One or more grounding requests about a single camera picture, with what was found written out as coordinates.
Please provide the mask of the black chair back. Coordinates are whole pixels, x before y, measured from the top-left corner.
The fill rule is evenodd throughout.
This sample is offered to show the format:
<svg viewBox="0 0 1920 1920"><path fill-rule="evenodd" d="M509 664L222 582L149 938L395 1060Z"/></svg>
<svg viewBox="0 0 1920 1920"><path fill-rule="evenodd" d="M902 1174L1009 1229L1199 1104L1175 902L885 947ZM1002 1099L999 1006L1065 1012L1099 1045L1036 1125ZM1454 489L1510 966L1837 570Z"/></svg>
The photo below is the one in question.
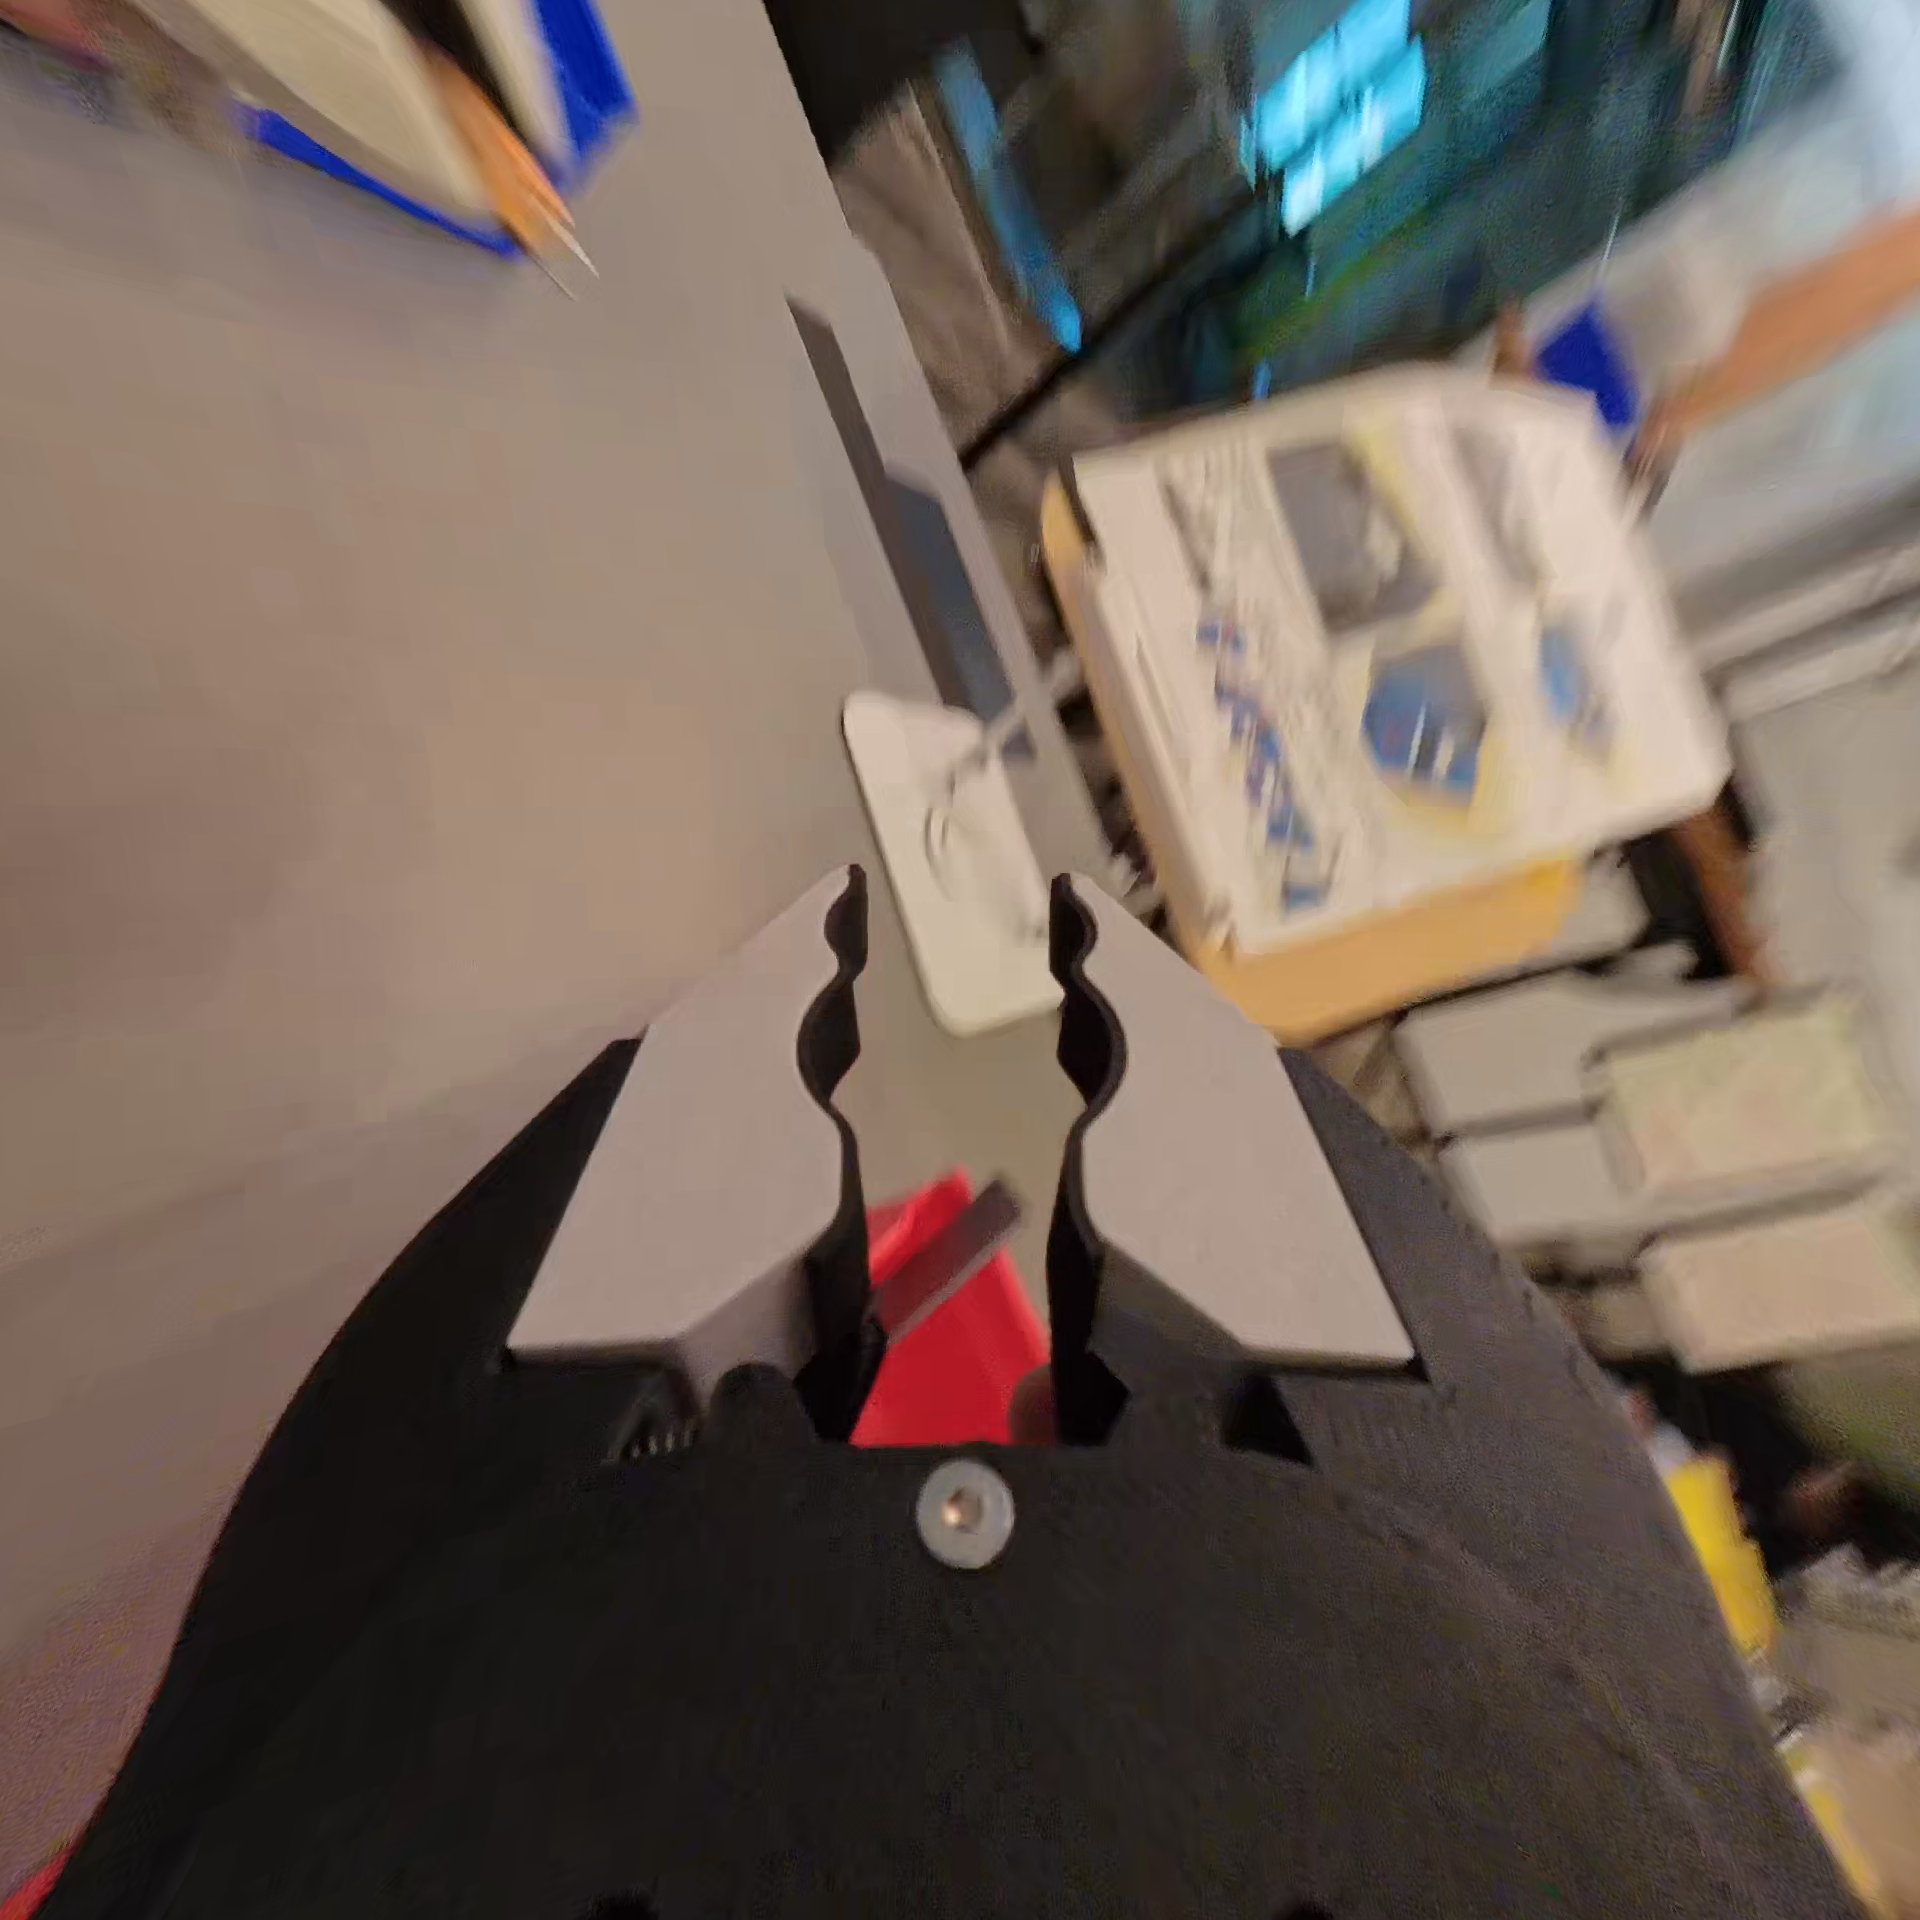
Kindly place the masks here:
<svg viewBox="0 0 1920 1920"><path fill-rule="evenodd" d="M1049 5L766 2L819 153L837 162L859 130L934 58L980 32L1045 44Z"/></svg>

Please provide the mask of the yellow blurred object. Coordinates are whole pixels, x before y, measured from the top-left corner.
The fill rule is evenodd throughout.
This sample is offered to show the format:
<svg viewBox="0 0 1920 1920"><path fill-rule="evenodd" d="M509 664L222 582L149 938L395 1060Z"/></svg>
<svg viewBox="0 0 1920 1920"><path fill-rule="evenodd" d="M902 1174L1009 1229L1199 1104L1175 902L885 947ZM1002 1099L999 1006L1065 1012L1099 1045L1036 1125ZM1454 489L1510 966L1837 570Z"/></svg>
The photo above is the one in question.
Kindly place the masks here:
<svg viewBox="0 0 1920 1920"><path fill-rule="evenodd" d="M1732 1643L1751 1662L1769 1658L1778 1638L1778 1603L1764 1555L1743 1529L1726 1460L1694 1456L1667 1469L1663 1486Z"/></svg>

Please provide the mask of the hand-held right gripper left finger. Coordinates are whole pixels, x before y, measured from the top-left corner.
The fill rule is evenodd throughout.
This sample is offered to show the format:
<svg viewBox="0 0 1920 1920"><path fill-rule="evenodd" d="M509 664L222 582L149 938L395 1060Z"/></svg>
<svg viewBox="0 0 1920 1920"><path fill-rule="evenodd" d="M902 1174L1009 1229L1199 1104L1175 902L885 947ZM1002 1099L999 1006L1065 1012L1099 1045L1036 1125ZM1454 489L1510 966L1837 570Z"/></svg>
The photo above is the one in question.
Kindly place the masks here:
<svg viewBox="0 0 1920 1920"><path fill-rule="evenodd" d="M509 1331L523 1363L639 1360L695 1408L738 1365L849 1440L874 1389L869 1218L834 1093L869 957L857 865L650 1022Z"/></svg>

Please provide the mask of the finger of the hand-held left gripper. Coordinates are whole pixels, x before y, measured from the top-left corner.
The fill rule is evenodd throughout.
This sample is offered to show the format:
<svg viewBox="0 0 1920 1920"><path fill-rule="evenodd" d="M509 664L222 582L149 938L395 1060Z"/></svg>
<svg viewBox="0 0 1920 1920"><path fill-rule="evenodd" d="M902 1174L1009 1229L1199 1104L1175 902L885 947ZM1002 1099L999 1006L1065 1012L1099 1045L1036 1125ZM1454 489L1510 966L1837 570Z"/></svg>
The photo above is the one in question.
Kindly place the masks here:
<svg viewBox="0 0 1920 1920"><path fill-rule="evenodd" d="M151 22L247 106L453 220L494 213L414 36L380 2L154 2Z"/></svg>
<svg viewBox="0 0 1920 1920"><path fill-rule="evenodd" d="M473 49L473 75L492 89L519 140L538 158L577 148L538 2L460 2Z"/></svg>

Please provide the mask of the grey usb hub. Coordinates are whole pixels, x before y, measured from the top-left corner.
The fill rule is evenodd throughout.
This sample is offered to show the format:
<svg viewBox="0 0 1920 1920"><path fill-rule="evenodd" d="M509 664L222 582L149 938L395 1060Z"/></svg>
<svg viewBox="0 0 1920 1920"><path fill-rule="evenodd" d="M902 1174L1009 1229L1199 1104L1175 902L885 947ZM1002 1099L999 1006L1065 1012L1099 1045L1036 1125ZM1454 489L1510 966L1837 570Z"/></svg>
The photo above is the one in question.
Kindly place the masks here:
<svg viewBox="0 0 1920 1920"><path fill-rule="evenodd" d="M909 1338L995 1259L1022 1224L1022 1198L995 1178L870 1285L870 1318L887 1344Z"/></svg>

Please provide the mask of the red plastic bin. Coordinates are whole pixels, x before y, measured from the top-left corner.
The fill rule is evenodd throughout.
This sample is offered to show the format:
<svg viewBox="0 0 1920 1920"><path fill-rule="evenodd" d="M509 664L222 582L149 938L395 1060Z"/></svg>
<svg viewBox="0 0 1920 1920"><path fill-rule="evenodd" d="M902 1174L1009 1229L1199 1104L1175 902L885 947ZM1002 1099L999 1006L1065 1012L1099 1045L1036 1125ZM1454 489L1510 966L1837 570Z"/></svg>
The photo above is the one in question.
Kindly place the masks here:
<svg viewBox="0 0 1920 1920"><path fill-rule="evenodd" d="M1012 1244L1002 1238L932 1301L919 1265L947 1254L985 1190L965 1168L869 1209L870 1305L885 1356L853 1429L862 1449L1005 1445L1012 1396L1049 1356Z"/></svg>

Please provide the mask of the laminated instruction sheet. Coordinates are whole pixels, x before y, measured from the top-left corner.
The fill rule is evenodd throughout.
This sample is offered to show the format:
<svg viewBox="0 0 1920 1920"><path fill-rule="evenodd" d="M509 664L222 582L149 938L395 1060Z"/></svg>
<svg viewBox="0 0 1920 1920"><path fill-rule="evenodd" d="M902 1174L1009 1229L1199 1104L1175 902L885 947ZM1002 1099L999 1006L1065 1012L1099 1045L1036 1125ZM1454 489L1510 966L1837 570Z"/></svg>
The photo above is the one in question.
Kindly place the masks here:
<svg viewBox="0 0 1920 1920"><path fill-rule="evenodd" d="M1073 459L1205 938L1275 954L1660 832L1732 754L1593 395L1388 368Z"/></svg>

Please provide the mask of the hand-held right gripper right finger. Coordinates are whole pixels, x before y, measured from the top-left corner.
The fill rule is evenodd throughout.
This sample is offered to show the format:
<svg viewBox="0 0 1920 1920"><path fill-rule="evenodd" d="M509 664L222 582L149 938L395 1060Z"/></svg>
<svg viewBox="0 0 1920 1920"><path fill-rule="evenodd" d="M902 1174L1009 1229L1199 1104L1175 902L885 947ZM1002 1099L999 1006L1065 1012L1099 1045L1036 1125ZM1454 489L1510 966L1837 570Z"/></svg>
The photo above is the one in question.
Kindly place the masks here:
<svg viewBox="0 0 1920 1920"><path fill-rule="evenodd" d="M1420 1384L1283 1045L1083 874L1049 884L1046 961L1083 1104L1046 1227L1059 1437L1181 1403L1234 1429L1270 1377Z"/></svg>

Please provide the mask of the blue plastic bin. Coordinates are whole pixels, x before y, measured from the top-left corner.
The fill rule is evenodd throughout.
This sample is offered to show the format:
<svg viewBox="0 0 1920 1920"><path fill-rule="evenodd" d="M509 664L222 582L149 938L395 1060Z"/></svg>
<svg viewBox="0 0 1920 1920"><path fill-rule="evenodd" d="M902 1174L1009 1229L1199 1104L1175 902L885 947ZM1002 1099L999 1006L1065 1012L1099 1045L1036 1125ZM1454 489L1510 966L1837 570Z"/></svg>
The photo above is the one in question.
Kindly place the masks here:
<svg viewBox="0 0 1920 1920"><path fill-rule="evenodd" d="M401 25L414 36L418 52L428 45L443 51L490 98L473 75L473 41L465 27L457 5L387 5ZM589 2L538 2L545 34L555 60L567 124L577 148L573 158L538 158L565 203L567 189L587 176L591 165L614 133L636 114L634 91L617 60L613 41L597 5ZM334 158L322 145L299 133L275 112L244 104L234 89L235 124L258 148L298 161L334 180L358 187L378 202L387 202L412 218L454 234L462 240L494 253L517 251L509 236L498 226L495 216L487 220L453 220L402 192L357 172L348 161Z"/></svg>

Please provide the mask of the grey blurred boxes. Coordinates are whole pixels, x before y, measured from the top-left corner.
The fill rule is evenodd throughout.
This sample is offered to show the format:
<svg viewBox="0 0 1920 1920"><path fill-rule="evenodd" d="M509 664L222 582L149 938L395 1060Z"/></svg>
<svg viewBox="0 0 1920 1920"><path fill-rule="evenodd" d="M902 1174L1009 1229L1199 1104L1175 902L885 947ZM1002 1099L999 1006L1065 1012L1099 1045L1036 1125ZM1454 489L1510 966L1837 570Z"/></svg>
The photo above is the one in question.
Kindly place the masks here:
<svg viewBox="0 0 1920 1920"><path fill-rule="evenodd" d="M1916 1132L1836 990L1562 969L1421 1006L1398 1066L1481 1234L1694 1377L1916 1338Z"/></svg>

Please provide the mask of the light wooden board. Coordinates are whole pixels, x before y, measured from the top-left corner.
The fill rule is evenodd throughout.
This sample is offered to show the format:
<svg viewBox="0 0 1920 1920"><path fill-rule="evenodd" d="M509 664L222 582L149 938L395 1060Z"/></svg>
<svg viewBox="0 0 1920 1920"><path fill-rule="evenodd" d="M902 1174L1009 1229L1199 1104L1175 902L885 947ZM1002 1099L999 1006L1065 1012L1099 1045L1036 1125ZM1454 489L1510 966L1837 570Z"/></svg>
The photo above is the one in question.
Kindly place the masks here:
<svg viewBox="0 0 1920 1920"><path fill-rule="evenodd" d="M1065 475L1039 494L1039 556L1063 634L1105 734L1142 851L1155 869L1175 950L1250 1022L1286 1045L1329 1040L1426 997L1518 969L1548 954L1588 886L1579 859L1541 859L1420 898L1307 939L1242 954L1198 915L1198 880L1145 720L1119 683L1098 609L1099 563Z"/></svg>

